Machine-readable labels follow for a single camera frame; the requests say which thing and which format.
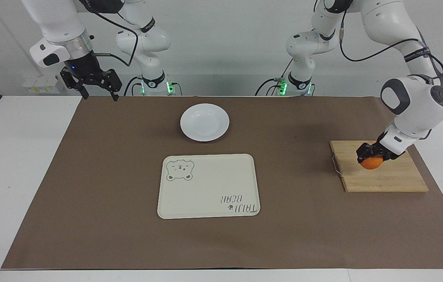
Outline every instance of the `table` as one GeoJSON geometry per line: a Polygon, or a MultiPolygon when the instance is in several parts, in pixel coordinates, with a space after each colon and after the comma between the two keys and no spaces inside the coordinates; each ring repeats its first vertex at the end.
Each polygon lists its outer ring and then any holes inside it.
{"type": "MultiPolygon", "coordinates": [[[[5,97],[0,103],[0,266],[69,125],[78,97],[5,97]]],[[[443,123],[417,144],[443,193],[443,123]]],[[[260,280],[365,281],[377,277],[441,281],[443,271],[307,269],[293,271],[0,271],[0,280],[260,280]]]]}

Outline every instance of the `bear face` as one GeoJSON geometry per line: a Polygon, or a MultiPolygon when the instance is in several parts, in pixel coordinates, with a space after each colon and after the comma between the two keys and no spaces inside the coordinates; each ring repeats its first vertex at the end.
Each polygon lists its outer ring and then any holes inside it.
{"type": "Polygon", "coordinates": [[[179,159],[174,162],[169,162],[166,164],[167,176],[166,179],[168,181],[173,181],[175,179],[184,179],[191,180],[192,179],[192,170],[194,167],[194,163],[192,161],[185,161],[184,159],[179,159]]]}

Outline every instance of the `white plate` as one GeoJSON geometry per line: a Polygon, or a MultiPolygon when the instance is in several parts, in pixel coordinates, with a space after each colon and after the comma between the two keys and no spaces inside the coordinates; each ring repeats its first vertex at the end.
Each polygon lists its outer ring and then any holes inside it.
{"type": "Polygon", "coordinates": [[[213,104],[198,104],[187,109],[180,120],[183,133],[201,142],[222,137],[229,128],[229,115],[213,104]]]}

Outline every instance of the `wall outlet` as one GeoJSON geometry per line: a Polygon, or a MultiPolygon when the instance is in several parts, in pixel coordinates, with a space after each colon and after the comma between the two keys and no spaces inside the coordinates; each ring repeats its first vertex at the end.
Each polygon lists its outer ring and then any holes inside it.
{"type": "Polygon", "coordinates": [[[32,94],[32,95],[38,94],[38,93],[35,93],[35,91],[33,90],[33,85],[35,84],[35,82],[37,82],[38,78],[39,77],[25,77],[25,82],[23,83],[23,88],[25,89],[25,91],[28,94],[32,94]]]}
{"type": "Polygon", "coordinates": [[[65,88],[57,76],[44,75],[41,77],[26,77],[23,88],[33,95],[38,94],[61,94],[65,88]]]}

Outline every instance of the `brown paper mat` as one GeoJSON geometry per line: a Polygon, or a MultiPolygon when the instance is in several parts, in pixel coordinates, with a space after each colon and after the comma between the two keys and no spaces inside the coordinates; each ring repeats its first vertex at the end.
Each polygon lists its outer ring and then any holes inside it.
{"type": "Polygon", "coordinates": [[[443,195],[418,152],[426,194],[349,194],[331,140],[376,139],[377,98],[121,98],[82,101],[3,268],[443,268],[443,195]],[[179,119],[197,103],[231,126],[197,143],[179,119]],[[170,155],[253,156],[254,217],[163,220],[170,155]]]}

